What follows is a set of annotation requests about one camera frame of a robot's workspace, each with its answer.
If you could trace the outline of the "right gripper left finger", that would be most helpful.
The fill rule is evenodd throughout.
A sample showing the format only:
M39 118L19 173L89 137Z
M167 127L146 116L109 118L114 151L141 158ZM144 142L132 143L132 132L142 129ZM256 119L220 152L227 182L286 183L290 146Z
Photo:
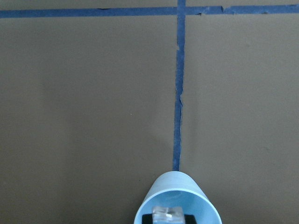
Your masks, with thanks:
M153 224L152 214L143 214L142 215L142 224Z

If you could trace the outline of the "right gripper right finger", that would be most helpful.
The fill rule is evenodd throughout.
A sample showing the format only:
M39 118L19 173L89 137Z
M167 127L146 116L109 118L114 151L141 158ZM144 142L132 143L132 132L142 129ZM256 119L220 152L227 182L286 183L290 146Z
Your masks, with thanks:
M185 217L185 224L197 224L194 215L185 214L184 217Z

